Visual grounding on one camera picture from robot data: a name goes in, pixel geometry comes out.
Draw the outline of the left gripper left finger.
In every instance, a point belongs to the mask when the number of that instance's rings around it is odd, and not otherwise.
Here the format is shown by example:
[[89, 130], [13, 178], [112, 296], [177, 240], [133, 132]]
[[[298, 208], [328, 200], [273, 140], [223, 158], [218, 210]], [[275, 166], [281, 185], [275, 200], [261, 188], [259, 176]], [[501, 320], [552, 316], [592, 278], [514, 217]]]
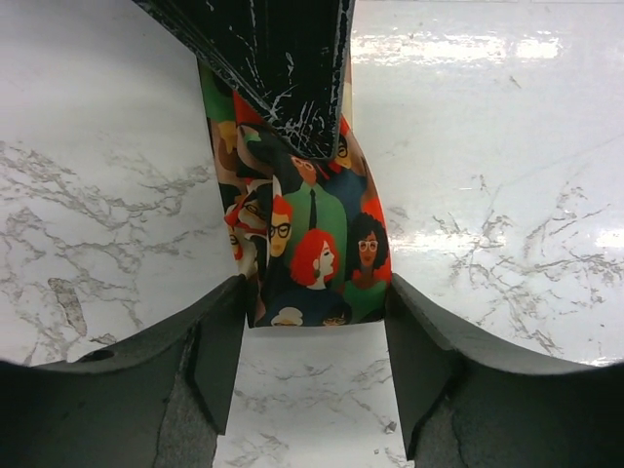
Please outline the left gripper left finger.
[[247, 313], [236, 276], [73, 363], [1, 365], [5, 467], [210, 467]]

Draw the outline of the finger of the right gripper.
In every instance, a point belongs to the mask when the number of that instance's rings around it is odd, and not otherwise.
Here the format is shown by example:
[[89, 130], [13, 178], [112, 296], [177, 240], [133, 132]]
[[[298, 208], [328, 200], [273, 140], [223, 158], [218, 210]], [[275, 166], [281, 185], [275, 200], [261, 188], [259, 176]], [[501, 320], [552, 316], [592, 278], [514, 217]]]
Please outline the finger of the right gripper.
[[138, 2], [236, 91], [295, 155], [338, 145], [352, 0]]

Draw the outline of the colourful floral patterned tie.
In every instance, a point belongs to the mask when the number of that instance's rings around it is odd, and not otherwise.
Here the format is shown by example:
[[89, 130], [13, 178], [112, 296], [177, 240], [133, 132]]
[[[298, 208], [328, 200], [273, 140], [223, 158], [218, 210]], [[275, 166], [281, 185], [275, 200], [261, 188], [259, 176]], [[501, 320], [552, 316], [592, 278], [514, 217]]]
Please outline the colourful floral patterned tie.
[[248, 323], [333, 327], [383, 318], [391, 259], [370, 167], [348, 120], [328, 162], [293, 155], [208, 67], [200, 86]]

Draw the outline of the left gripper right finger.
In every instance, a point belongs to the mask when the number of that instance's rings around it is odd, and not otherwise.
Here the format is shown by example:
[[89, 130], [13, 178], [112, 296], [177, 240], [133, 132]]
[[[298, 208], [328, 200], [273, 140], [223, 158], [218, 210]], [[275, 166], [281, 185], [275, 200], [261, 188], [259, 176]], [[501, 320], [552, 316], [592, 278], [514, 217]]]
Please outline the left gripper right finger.
[[583, 365], [461, 319], [395, 276], [385, 330], [418, 467], [619, 467], [623, 366]]

